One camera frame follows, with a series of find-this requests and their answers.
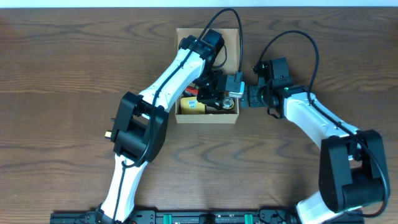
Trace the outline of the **red black stapler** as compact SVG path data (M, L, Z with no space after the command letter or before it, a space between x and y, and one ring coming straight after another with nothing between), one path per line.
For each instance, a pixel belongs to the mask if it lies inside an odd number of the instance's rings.
M188 87L186 87L184 93L186 93L189 96L197 96L198 89L194 88L194 87L191 87L191 86L188 86Z

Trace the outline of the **yellow sticky note pad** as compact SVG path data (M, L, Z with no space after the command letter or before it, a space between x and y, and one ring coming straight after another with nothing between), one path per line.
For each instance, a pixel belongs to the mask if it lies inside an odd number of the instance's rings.
M200 103L195 96L180 99L181 114L205 114L206 106Z

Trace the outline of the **brown cardboard box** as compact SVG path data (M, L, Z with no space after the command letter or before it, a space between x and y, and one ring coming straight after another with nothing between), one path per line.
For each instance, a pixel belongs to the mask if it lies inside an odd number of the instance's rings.
M175 53L178 45L184 37L194 35L198 37L203 29L199 28L176 28ZM227 60L222 66L225 75L234 75L239 65L239 30L238 29L215 29L222 34L227 49ZM234 98L234 108L231 110L216 110L206 108L205 114L183 114L181 112L181 97L175 103L174 115L178 124L235 124L239 117L239 100Z

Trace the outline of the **correction tape dispenser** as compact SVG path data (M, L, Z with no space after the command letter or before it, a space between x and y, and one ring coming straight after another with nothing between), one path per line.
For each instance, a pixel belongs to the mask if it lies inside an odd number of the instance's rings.
M232 110L235 106L235 101L232 97L226 96L223 99L223 109L224 110Z

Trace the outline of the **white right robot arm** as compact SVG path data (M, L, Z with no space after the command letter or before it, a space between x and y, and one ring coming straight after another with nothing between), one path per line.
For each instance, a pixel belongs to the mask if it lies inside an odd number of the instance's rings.
M320 149L318 192L296 205L300 223L326 223L340 217L361 217L360 208L381 203L381 215L390 196L386 156L381 135L350 125L323 106L304 86L286 77L260 79L246 86L244 107L277 110L275 118L296 124Z

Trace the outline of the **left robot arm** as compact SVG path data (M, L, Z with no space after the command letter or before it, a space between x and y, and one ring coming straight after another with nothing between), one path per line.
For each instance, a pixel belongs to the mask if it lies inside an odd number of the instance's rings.
M114 144L115 168L108 195L96 211L97 223L129 218L144 169L164 144L171 107L189 84L211 72L223 46L222 35L213 29L183 38L174 60L151 86L121 98L113 128L105 134Z

